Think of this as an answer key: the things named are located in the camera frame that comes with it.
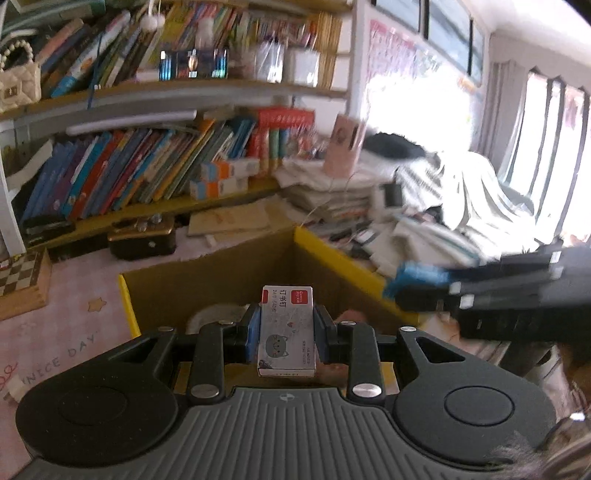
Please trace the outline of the yellow cardboard box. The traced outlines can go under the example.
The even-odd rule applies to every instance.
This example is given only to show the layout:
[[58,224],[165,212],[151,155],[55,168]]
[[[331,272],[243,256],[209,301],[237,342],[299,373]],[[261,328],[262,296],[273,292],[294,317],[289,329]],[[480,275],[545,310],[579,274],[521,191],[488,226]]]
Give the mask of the yellow cardboard box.
[[194,345],[187,324],[215,304],[247,306],[262,302],[263,287],[310,286],[314,302],[335,318],[346,310],[366,315],[368,324],[394,333],[403,321],[415,323],[382,296],[384,282],[318,239],[290,228],[188,261],[174,261],[124,273],[120,289],[133,341],[110,366],[108,378],[130,400],[213,405],[235,390],[318,389],[315,378],[262,377],[256,357],[249,365],[225,366],[223,400],[192,400],[187,382]]

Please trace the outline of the pile of papers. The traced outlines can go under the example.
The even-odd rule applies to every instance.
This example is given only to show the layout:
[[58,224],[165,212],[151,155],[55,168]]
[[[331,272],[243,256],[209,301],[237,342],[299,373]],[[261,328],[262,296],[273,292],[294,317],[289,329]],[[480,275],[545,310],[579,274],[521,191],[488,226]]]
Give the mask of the pile of papers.
[[383,275],[407,261],[454,268],[486,258],[466,231],[464,176],[442,155],[392,161],[365,153],[346,179],[329,177],[320,161],[290,159],[273,176],[308,221],[351,225]]

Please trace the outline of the pink checkered tablecloth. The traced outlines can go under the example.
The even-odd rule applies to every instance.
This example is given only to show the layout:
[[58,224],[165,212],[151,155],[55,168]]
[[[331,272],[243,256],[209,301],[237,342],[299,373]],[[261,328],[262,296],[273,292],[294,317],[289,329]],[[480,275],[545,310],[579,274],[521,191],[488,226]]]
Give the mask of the pink checkered tablecloth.
[[118,286],[122,273],[198,258],[242,243],[270,229],[216,235],[211,240],[177,231],[169,256],[118,260],[93,242],[52,253],[48,304],[1,323],[1,477],[11,478],[29,461],[16,430],[16,404],[6,391],[10,377],[28,386],[75,366],[131,338]]

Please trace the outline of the dark brown wooden case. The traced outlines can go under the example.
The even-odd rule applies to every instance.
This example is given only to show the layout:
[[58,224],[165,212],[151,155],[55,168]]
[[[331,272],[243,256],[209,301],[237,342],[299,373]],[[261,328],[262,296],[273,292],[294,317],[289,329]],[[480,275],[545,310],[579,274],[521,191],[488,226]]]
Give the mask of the dark brown wooden case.
[[107,242],[111,254],[119,260],[171,255],[176,250],[174,216],[153,214],[122,219],[112,224]]

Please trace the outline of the row of leaning books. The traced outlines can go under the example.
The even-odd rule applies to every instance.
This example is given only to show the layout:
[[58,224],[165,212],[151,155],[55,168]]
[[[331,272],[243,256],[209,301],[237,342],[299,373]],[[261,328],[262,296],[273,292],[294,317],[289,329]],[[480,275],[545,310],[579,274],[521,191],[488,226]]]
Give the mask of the row of leaning books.
[[229,179],[243,189],[260,171],[247,152],[255,128],[243,116],[49,139],[9,182],[16,218],[23,229],[52,227],[181,197],[191,186],[199,198],[231,193]]

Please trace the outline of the wooden chess board box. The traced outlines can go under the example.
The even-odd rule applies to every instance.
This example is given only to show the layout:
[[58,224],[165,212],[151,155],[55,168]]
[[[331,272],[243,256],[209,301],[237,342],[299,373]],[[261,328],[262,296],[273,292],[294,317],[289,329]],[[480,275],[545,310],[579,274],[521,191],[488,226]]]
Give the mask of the wooden chess board box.
[[48,303],[52,263],[46,250],[1,262],[0,320],[37,310]]

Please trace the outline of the white bookshelf unit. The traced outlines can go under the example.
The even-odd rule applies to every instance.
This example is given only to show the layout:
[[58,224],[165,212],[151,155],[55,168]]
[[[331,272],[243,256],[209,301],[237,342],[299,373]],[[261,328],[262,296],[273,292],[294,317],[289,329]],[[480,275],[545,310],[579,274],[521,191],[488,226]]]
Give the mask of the white bookshelf unit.
[[339,57],[349,61],[345,90],[311,88],[290,83],[269,83],[246,79],[177,79],[163,82],[124,83],[110,89],[68,94],[42,100],[1,116],[1,145],[13,147],[28,157],[35,142],[66,133],[81,135],[108,128],[148,125],[158,120],[172,122],[190,113],[221,104],[245,104],[267,99],[277,104],[300,97],[320,97],[346,102],[346,111],[359,108],[356,85],[362,60],[363,1],[346,6],[344,16],[352,20],[351,46]]

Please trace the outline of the white quilted handbag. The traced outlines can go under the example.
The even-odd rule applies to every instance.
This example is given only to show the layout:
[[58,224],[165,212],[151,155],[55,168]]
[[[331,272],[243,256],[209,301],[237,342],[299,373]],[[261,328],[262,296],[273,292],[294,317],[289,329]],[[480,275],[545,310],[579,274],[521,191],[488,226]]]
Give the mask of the white quilted handbag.
[[[27,62],[6,70],[9,57],[22,49]],[[5,113],[41,100],[41,68],[34,61],[33,49],[24,39],[12,42],[1,55],[1,112]]]

